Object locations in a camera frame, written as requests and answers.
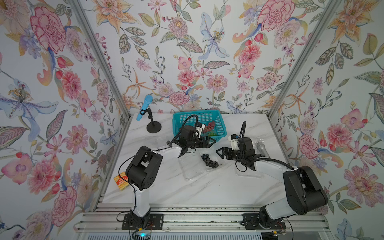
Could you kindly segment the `black grape bunch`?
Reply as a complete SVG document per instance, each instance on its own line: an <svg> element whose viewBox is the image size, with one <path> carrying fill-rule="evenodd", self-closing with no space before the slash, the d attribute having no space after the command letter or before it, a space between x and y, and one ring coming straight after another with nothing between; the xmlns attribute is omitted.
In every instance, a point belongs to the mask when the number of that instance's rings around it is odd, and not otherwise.
<svg viewBox="0 0 384 240"><path fill-rule="evenodd" d="M202 154L201 158L202 158L203 162L205 163L205 165L209 168L215 169L219 166L219 163L217 161L211 160L211 158L208 154Z"/></svg>

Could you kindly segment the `blue microphone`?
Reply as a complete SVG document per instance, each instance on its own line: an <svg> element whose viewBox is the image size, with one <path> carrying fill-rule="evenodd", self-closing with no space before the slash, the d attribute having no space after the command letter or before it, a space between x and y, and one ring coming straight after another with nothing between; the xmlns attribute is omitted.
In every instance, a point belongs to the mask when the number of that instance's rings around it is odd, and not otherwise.
<svg viewBox="0 0 384 240"><path fill-rule="evenodd" d="M152 95L146 95L146 97L144 99L143 106L142 106L142 108L140 109L140 112L137 115L137 118L136 118L137 121L140 121L142 119L142 117L146 114L147 109L150 107L150 104L152 102L153 102Z"/></svg>

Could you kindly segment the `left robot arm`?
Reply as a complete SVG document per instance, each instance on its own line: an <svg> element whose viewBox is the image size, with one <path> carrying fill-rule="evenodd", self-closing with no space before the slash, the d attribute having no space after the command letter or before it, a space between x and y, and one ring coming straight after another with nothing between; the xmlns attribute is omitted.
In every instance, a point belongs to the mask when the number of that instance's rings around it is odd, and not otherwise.
<svg viewBox="0 0 384 240"><path fill-rule="evenodd" d="M144 223L149 219L151 208L148 189L155 182L163 159L180 158L192 149L209 149L216 143L216 140L209 136L202 137L204 129L205 125L199 122L199 116L193 114L184 120L180 130L167 142L166 147L153 150L142 146L131 157L126 176L127 183L134 193L134 205L129 212L132 220Z"/></svg>

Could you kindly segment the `clear clamshell container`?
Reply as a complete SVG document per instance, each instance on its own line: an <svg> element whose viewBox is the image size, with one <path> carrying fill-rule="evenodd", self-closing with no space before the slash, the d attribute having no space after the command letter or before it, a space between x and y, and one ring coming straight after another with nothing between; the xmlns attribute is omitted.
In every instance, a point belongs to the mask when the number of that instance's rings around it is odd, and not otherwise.
<svg viewBox="0 0 384 240"><path fill-rule="evenodd" d="M208 154L211 160L219 163L219 166L215 169L207 167L201 158L202 154ZM205 174L218 172L227 165L227 162L224 159L221 159L215 150L209 149L189 151L178 158L178 162L186 181L197 180Z"/></svg>
<svg viewBox="0 0 384 240"><path fill-rule="evenodd" d="M264 144L264 140L261 138L251 138L252 145L255 150L256 155L261 155L262 157L269 158L270 155L267 151L267 148Z"/></svg>

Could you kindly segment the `red grape bunch back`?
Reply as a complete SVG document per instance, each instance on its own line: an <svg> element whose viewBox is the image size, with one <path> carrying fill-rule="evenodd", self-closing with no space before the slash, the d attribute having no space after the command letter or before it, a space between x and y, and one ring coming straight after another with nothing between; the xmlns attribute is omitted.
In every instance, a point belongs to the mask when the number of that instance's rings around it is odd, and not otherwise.
<svg viewBox="0 0 384 240"><path fill-rule="evenodd" d="M215 129L216 129L216 122L215 121L211 121L207 125L205 125L203 133L208 136L208 132L216 131Z"/></svg>

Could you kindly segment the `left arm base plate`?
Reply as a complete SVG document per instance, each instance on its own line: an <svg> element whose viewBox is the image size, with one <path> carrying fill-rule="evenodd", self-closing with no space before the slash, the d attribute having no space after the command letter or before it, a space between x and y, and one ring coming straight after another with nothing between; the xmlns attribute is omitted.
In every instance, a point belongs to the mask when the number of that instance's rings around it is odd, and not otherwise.
<svg viewBox="0 0 384 240"><path fill-rule="evenodd" d="M162 230L164 214L146 214L139 217L135 214L126 214L122 223L122 230Z"/></svg>

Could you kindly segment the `teal plastic mesh basket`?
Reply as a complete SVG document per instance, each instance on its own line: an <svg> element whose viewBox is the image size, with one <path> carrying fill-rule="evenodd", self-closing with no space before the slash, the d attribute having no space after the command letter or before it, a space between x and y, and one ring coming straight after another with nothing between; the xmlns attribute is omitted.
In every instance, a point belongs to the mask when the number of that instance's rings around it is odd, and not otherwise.
<svg viewBox="0 0 384 240"><path fill-rule="evenodd" d="M217 136L211 137L217 142L222 138L227 136L227 129L223 120L221 113L218 110L202 110L202 111L192 111L192 112L179 112L173 114L173 134L174 136L182 128L184 121L192 115L198 116L198 123L207 125L211 121L216 122L216 132Z"/></svg>

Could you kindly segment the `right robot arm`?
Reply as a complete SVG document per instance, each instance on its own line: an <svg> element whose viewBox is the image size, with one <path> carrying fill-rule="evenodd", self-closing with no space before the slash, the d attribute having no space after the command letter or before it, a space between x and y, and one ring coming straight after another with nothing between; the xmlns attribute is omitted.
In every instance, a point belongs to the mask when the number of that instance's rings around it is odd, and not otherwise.
<svg viewBox="0 0 384 240"><path fill-rule="evenodd" d="M235 161L254 172L266 174L284 184L285 197L260 208L256 215L243 220L244 226L270 229L284 218L305 215L326 206L329 198L312 168L296 167L270 157L263 142L253 143L250 138L232 135L230 147L216 151L221 159Z"/></svg>

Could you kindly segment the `grey microphone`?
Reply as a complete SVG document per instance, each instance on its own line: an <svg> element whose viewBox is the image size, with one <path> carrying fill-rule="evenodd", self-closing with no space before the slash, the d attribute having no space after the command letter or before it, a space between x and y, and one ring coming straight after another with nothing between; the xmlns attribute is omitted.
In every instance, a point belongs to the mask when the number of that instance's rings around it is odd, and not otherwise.
<svg viewBox="0 0 384 240"><path fill-rule="evenodd" d="M263 155L264 157L266 157L266 158L270 157L270 155L266 149L266 146L264 145L263 142L260 142L260 141L257 142L257 149L260 152L260 154Z"/></svg>

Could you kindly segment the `black microphone stand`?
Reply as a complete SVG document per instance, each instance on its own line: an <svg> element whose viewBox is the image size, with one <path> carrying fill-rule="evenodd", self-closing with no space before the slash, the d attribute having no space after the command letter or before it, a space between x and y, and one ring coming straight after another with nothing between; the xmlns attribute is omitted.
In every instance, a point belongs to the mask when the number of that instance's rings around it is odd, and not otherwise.
<svg viewBox="0 0 384 240"><path fill-rule="evenodd" d="M137 121L140 121L144 115L148 114L148 119L150 119L150 123L147 124L147 131L151 134L158 133L162 129L162 125L158 121L154 121L153 113L150 108L146 110L140 110L140 113L137 116Z"/></svg>

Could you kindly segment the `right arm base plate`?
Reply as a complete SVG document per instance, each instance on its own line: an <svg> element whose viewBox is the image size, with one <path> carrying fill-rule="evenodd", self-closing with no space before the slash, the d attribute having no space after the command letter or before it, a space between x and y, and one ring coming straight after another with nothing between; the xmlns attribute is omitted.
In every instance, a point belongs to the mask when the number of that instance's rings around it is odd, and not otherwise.
<svg viewBox="0 0 384 240"><path fill-rule="evenodd" d="M240 225L246 230L271 230L282 231L286 229L286 224L283 218L272 220L265 213L242 214L243 220Z"/></svg>

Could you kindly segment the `aluminium frame post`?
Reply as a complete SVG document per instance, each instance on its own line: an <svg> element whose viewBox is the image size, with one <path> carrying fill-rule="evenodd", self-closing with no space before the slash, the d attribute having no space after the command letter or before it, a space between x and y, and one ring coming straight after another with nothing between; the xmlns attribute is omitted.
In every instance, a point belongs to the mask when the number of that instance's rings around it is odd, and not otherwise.
<svg viewBox="0 0 384 240"><path fill-rule="evenodd" d="M122 94L119 91L118 85L115 81L111 68L108 65L107 60L104 57L103 51L99 45L96 35L88 21L85 10L82 8L80 1L69 0L69 4L73 9L73 12L80 23L80 26L84 29L86 38L90 44L91 49L95 53L97 63L100 65L101 70L106 76L107 82L110 84L113 94L116 97L118 105L123 115L129 120L131 115L123 100Z"/></svg>
<svg viewBox="0 0 384 240"><path fill-rule="evenodd" d="M315 49L316 45L318 44L318 41L322 33L326 29L328 22L336 12L339 5L340 3L338 3L338 1L336 0L331 0L326 5L320 19L318 20L318 23L316 24L315 28L312 31L313 35L309 38L308 43L304 46L301 54L297 58L297 62L294 64L292 71L289 73L284 86L282 87L274 105L272 106L272 108L269 111L269 114L267 115L269 121L273 118L274 115L277 114L278 108L282 104L287 92L290 90L291 85L293 84L297 75L300 73L301 68L305 65L311 52Z"/></svg>

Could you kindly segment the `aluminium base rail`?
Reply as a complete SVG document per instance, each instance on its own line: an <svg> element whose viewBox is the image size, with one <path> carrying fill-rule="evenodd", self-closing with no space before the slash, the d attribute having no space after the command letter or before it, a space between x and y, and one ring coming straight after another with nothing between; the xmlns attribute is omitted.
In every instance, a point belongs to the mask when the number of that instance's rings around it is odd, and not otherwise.
<svg viewBox="0 0 384 240"><path fill-rule="evenodd" d="M122 212L126 204L99 204L94 212L84 213L74 229L77 233L120 232L122 231ZM151 211L164 216L163 232L181 231L226 231L242 232L240 224L243 214L259 212L259 206L221 206L221 207L170 207L153 205ZM329 232L325 217L319 212L289 217L286 221L288 230L295 232Z"/></svg>

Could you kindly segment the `right aluminium frame post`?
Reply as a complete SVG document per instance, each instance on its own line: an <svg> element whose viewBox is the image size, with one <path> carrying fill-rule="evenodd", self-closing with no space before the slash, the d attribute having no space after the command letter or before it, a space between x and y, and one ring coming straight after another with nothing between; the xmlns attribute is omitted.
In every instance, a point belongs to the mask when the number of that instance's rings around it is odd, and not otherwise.
<svg viewBox="0 0 384 240"><path fill-rule="evenodd" d="M292 71L289 73L284 86L282 87L274 105L272 106L272 108L269 111L269 114L267 115L269 121L273 118L274 115L277 114L278 108L282 104L287 92L290 90L291 85L293 84L297 75L300 73L301 68L305 65L311 52L315 49L316 45L318 44L318 41L322 33L326 29L328 22L336 12L339 5L340 3L338 3L338 1L336 0L331 0L326 5L320 19L318 20L318 23L316 24L315 28L312 31L313 35L309 38L308 43L304 46L301 54L297 58L297 62L294 64Z"/></svg>

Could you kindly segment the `left aluminium frame post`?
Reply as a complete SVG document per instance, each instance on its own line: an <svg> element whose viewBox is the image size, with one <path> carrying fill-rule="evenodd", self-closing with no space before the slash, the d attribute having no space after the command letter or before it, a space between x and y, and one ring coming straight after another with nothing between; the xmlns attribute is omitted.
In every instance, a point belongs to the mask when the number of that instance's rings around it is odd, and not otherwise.
<svg viewBox="0 0 384 240"><path fill-rule="evenodd" d="M69 0L69 4L73 9L73 12L80 23L80 26L84 29L86 38L90 44L91 49L95 53L97 63L100 65L101 70L106 76L107 82L110 84L113 94L116 97L118 105L123 115L129 120L131 115L123 100L122 94L119 91L118 85L115 81L111 68L108 65L107 60L104 57L103 51L99 45L96 35L88 21L85 10L82 8L80 1Z"/></svg>

